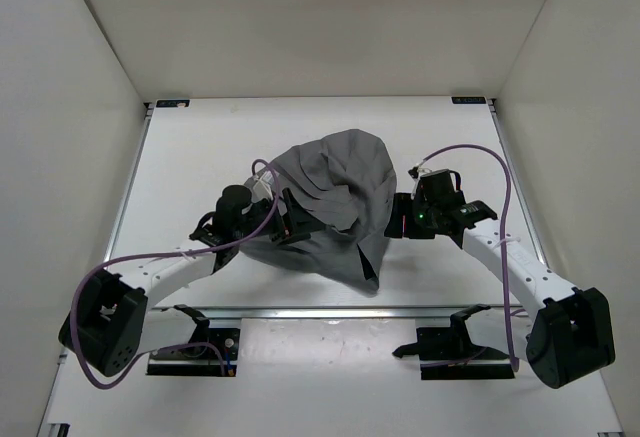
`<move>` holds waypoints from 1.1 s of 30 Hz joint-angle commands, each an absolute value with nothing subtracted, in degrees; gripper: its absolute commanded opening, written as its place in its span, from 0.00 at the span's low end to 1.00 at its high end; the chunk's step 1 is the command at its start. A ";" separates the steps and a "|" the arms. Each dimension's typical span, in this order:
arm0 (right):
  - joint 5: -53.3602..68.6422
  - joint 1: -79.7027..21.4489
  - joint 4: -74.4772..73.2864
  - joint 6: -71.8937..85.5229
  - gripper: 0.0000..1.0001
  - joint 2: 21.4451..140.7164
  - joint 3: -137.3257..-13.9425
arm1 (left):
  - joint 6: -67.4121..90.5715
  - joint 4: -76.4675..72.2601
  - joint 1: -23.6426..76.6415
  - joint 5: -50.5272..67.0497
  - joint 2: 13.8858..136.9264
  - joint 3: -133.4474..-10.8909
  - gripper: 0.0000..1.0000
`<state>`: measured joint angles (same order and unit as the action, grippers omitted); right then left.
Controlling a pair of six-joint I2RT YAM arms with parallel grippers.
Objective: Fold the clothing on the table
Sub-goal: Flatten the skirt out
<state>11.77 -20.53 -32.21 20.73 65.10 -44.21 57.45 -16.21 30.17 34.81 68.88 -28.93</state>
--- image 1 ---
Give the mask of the grey pleated skirt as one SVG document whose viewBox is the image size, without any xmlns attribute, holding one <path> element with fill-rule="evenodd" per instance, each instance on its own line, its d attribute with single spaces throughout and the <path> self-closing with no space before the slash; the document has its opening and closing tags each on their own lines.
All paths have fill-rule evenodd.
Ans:
<svg viewBox="0 0 640 437">
<path fill-rule="evenodd" d="M 274 267 L 319 274 L 376 294 L 389 244 L 384 231 L 397 188 L 384 142 L 349 129 L 295 145 L 270 165 L 281 187 L 326 228 L 289 245 L 256 238 L 241 251 Z"/>
</svg>

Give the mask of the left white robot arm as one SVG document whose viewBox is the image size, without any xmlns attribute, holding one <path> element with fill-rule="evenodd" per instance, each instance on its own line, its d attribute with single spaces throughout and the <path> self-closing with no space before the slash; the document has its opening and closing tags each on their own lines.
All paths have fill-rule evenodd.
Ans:
<svg viewBox="0 0 640 437">
<path fill-rule="evenodd" d="M 248 240 L 259 238 L 282 249 L 325 228 L 289 189 L 255 201 L 247 187 L 228 186 L 215 209 L 168 256 L 143 256 L 141 265 L 128 275 L 103 266 L 87 278 L 74 295 L 58 339 L 75 353 L 83 369 L 95 369 L 115 381 L 146 353 L 177 350 L 191 358 L 217 354 L 201 312 L 185 304 L 161 312 L 154 307 L 220 271 Z"/>
</svg>

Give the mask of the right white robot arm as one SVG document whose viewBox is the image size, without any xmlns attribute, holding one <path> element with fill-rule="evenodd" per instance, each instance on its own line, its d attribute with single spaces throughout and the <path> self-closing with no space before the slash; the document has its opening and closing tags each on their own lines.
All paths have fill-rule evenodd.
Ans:
<svg viewBox="0 0 640 437">
<path fill-rule="evenodd" d="M 507 309 L 476 304 L 452 314 L 449 327 L 438 336 L 402 345 L 394 357 L 451 349 L 461 363 L 481 349 L 514 353 L 553 389 L 614 362 L 610 307 L 599 290 L 581 290 L 537 261 L 517 238 L 502 231 L 489 206 L 466 201 L 458 172 L 414 167 L 409 174 L 414 188 L 395 194 L 386 236 L 451 238 L 508 286 L 527 316 L 518 319 Z"/>
</svg>

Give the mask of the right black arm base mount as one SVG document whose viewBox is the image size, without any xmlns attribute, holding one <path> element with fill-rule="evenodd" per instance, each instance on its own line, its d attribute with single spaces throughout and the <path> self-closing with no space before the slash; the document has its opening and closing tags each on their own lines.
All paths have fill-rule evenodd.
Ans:
<svg viewBox="0 0 640 437">
<path fill-rule="evenodd" d="M 448 327 L 418 327 L 416 341 L 396 348 L 397 359 L 417 356 L 423 381 L 507 380 L 515 373 L 506 353 L 474 344 L 467 330 L 472 317 L 492 308 L 476 304 L 453 313 Z"/>
</svg>

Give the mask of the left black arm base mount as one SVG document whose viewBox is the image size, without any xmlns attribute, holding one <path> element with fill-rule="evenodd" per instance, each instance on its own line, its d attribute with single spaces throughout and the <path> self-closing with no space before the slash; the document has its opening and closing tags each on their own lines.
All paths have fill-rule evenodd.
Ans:
<svg viewBox="0 0 640 437">
<path fill-rule="evenodd" d="M 238 321 L 215 321 L 200 310 L 179 304 L 175 311 L 194 325 L 188 340 L 163 345 L 149 354 L 146 374 L 163 377 L 233 378 L 238 373 L 241 329 Z"/>
</svg>

